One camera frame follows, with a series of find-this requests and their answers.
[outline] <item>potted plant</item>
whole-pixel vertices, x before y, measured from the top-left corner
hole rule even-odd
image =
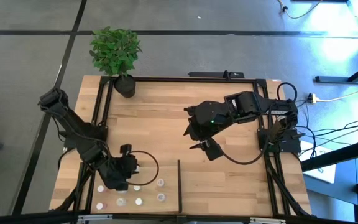
[[[110,30],[109,26],[95,31],[91,42],[93,50],[89,53],[94,67],[109,76],[118,75],[114,87],[126,98],[135,95],[135,79],[127,71],[135,69],[137,53],[142,51],[139,42],[137,34],[131,30]]]

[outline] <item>black plant pot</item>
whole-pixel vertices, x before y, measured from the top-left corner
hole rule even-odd
[[[136,82],[132,75],[126,77],[120,75],[114,82],[116,90],[125,98],[130,98],[135,95]]]

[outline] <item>gray floor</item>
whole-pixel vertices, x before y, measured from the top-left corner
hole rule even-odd
[[[284,1],[292,14],[313,2]],[[79,0],[0,1],[0,29],[71,30]],[[358,34],[357,19],[344,3],[324,2],[298,20],[280,16],[275,0],[98,0],[88,1],[80,30],[110,25],[134,30],[264,30],[328,31]],[[83,75],[101,75],[91,64],[90,36],[77,36],[62,82],[75,104]],[[185,77],[188,72],[244,72],[247,78],[274,78],[293,83],[300,99],[316,93],[322,99],[358,90],[353,85],[317,84],[317,75],[349,76],[358,71],[358,38],[142,35],[135,76]],[[42,113],[38,97],[52,87],[68,36],[0,36],[0,215],[9,213]],[[288,97],[291,89],[285,89]],[[358,95],[310,106],[310,127],[341,128],[358,119]],[[305,125],[304,116],[299,124]],[[340,141],[358,142],[358,133]],[[330,149],[342,147],[335,143]],[[24,213],[45,212],[57,174],[62,143],[54,124],[45,138]],[[348,203],[309,192],[315,215],[352,220],[338,215]]]

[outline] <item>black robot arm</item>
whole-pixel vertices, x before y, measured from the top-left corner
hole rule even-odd
[[[292,100],[271,100],[251,91],[225,96],[224,102],[204,101],[184,109],[191,116],[184,135],[189,134],[199,144],[190,149],[201,148],[209,160],[223,155],[222,149],[212,138],[232,124],[256,120],[263,114],[279,115],[268,133],[268,140],[276,143],[283,132],[298,123],[298,109]]]
[[[121,146],[121,157],[110,155],[102,141],[105,127],[84,122],[69,106],[66,93],[54,88],[40,97],[41,110],[51,114],[66,131],[66,142],[76,148],[81,160],[92,171],[98,171],[109,189],[127,190],[126,179],[137,172],[137,159],[131,154],[131,145]]]

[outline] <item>wooden table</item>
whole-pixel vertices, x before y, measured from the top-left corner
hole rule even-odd
[[[84,121],[91,120],[100,78],[83,78],[75,112]],[[270,97],[275,98],[279,83],[267,80]],[[114,90],[108,115],[107,142],[111,154],[118,156],[119,146],[129,143],[132,144],[132,150],[153,154],[161,166],[172,166],[179,159],[185,214],[272,216],[263,158],[249,166],[234,164],[225,157],[211,162],[201,149],[189,149],[196,143],[189,136],[183,136],[188,125],[184,107],[197,105],[204,100],[223,101],[224,96],[241,91],[252,91],[252,85],[137,82],[136,94],[129,99],[123,98]],[[231,157],[238,161],[249,161],[260,153],[257,129],[257,121],[234,124],[217,134],[214,139]],[[150,158],[139,158],[141,163],[152,166]],[[289,153],[281,154],[281,160],[287,188],[302,208],[310,213],[299,161]],[[76,152],[71,152],[62,159],[50,208],[59,206],[75,187],[80,162]],[[283,213],[280,191],[277,186],[275,188],[278,210]]]

